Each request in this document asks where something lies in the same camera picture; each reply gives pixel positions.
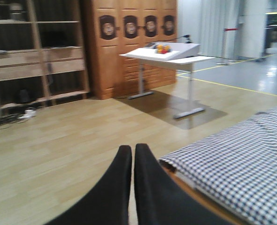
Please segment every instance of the wooden floor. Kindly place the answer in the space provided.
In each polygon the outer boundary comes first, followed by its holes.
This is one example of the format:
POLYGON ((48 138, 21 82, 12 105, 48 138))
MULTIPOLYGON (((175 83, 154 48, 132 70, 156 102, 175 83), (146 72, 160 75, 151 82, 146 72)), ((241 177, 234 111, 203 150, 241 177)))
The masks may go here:
MULTIPOLYGON (((187 106, 187 79, 154 91, 134 100, 56 105, 0 129, 0 225, 41 225, 66 210, 93 187, 121 144, 147 143, 158 158, 277 105, 276 96, 195 81, 196 104, 207 110, 173 120, 187 106)), ((132 225, 134 204, 132 192, 132 225)))

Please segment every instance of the drawer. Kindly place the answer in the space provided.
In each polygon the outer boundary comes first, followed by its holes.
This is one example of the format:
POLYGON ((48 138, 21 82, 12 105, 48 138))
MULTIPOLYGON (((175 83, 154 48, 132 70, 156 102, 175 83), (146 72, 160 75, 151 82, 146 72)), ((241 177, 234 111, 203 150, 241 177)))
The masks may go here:
POLYGON ((20 64, 39 63, 38 52, 20 52, 0 54, 0 67, 8 67, 20 64))
POLYGON ((48 49, 43 51, 44 61, 72 60, 83 58, 82 48, 48 49))
POLYGON ((0 81, 42 76, 42 75, 43 75, 43 71, 39 64, 0 68, 0 81))
POLYGON ((50 66, 48 66, 48 68, 51 69, 51 71, 49 71, 51 74, 80 71, 85 69, 84 60, 51 62, 49 65, 50 66))

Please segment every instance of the leg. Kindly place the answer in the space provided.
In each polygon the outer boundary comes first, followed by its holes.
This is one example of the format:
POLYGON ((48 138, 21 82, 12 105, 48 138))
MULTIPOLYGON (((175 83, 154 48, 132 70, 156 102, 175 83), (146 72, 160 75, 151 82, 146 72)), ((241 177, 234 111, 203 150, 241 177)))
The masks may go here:
POLYGON ((143 73, 144 73, 144 67, 143 67, 143 63, 140 60, 139 66, 138 66, 138 94, 128 97, 129 100, 153 94, 153 91, 144 92, 143 73))
POLYGON ((204 108, 194 108, 193 107, 193 67, 191 69, 191 72, 190 72, 190 78, 188 79, 189 83, 188 83, 188 103, 189 103, 189 107, 188 107, 188 111, 185 111, 185 112, 181 112, 181 113, 178 113, 176 115, 174 115, 174 119, 179 119, 179 118, 182 118, 182 117, 185 117, 185 116, 188 116, 188 115, 192 115, 192 114, 195 114, 195 113, 198 113, 198 112, 202 112, 204 111, 205 109, 204 108))

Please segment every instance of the white desk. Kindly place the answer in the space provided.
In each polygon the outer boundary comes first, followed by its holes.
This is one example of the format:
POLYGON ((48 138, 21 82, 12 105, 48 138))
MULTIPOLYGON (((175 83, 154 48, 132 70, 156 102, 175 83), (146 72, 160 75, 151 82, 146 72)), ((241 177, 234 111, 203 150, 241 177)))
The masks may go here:
POLYGON ((184 116, 188 116, 194 113, 198 113, 201 111, 204 111, 204 108, 193 108, 193 65, 195 62, 202 62, 206 60, 213 59, 214 57, 206 57, 206 56, 196 56, 196 57, 190 57, 190 58, 183 58, 183 59, 178 59, 178 60, 169 60, 169 61, 163 61, 163 60, 148 60, 148 59, 143 59, 140 57, 133 57, 131 58, 136 58, 139 59, 139 86, 138 86, 138 91, 139 94, 130 96, 128 99, 134 99, 146 95, 151 95, 153 94, 152 91, 144 92, 144 85, 143 85, 143 65, 148 64, 150 66, 155 66, 155 67, 162 67, 162 68, 167 68, 167 69, 175 69, 175 70, 183 70, 187 71, 190 73, 190 78, 189 78, 189 90, 188 90, 188 100, 189 100, 189 109, 188 111, 178 113, 174 115, 174 119, 179 119, 184 116))

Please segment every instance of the gingham fabric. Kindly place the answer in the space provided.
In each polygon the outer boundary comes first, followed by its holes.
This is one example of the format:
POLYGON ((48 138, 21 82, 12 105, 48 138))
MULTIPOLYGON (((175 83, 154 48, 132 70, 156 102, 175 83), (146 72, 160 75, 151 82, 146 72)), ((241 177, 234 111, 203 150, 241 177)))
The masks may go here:
POLYGON ((160 158, 254 225, 277 225, 277 107, 160 158))

